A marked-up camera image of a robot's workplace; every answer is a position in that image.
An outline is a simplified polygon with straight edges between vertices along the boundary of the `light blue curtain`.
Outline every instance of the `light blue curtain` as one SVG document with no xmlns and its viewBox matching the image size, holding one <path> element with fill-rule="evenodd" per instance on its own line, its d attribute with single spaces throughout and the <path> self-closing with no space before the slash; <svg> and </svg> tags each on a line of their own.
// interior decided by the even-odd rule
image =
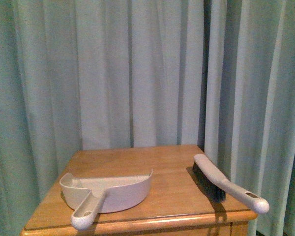
<svg viewBox="0 0 295 236">
<path fill-rule="evenodd" d="M 295 0 L 209 6 L 205 152 L 269 201 L 250 235 L 295 236 Z"/>
<path fill-rule="evenodd" d="M 0 235 L 79 149 L 196 143 L 295 236 L 295 0 L 0 0 Z"/>
</svg>

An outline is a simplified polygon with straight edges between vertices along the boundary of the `brush handle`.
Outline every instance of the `brush handle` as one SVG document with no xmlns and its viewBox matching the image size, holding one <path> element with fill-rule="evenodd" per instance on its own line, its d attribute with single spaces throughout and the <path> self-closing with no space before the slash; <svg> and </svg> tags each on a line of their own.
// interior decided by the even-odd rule
<svg viewBox="0 0 295 236">
<path fill-rule="evenodd" d="M 97 198 L 91 191 L 87 194 L 82 203 L 71 215 L 71 223 L 76 230 L 86 230 L 93 224 L 95 217 L 104 204 L 105 195 L 104 192 Z"/>
<path fill-rule="evenodd" d="M 213 184 L 232 195 L 254 212 L 264 214 L 269 211 L 269 203 L 265 199 L 230 182 L 226 176 L 207 158 L 207 156 L 204 154 L 197 154 L 194 156 L 194 160 L 201 171 Z"/>
</svg>

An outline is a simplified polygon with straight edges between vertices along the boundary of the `hand brush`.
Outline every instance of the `hand brush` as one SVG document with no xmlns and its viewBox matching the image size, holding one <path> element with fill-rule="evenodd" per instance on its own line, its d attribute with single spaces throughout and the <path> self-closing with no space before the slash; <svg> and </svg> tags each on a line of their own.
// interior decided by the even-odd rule
<svg viewBox="0 0 295 236">
<path fill-rule="evenodd" d="M 194 160 L 192 171 L 214 202 L 224 201 L 228 193 L 258 214 L 269 211 L 269 203 L 265 199 L 230 182 L 204 154 L 195 155 Z"/>
</svg>

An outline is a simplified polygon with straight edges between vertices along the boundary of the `brush bristles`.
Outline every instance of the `brush bristles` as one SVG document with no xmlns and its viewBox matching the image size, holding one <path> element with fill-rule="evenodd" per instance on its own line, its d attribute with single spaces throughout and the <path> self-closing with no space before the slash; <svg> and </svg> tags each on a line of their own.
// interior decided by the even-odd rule
<svg viewBox="0 0 295 236">
<path fill-rule="evenodd" d="M 197 163 L 193 164 L 192 171 L 196 175 L 198 181 L 200 182 L 200 185 L 206 192 L 207 197 L 212 199 L 213 202 L 221 203 L 226 199 L 225 191 L 217 187 L 214 183 L 212 183 L 201 171 Z"/>
</svg>

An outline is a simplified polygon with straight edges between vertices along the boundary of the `dustpan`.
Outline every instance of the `dustpan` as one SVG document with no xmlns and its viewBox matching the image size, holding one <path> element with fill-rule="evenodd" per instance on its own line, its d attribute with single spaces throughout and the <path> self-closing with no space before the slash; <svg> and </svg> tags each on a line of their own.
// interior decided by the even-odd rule
<svg viewBox="0 0 295 236">
<path fill-rule="evenodd" d="M 66 173 L 60 185 L 69 207 L 72 226 L 77 230 L 90 227 L 98 213 L 126 210 L 139 204 L 148 195 L 149 175 L 103 178 L 75 178 Z"/>
</svg>

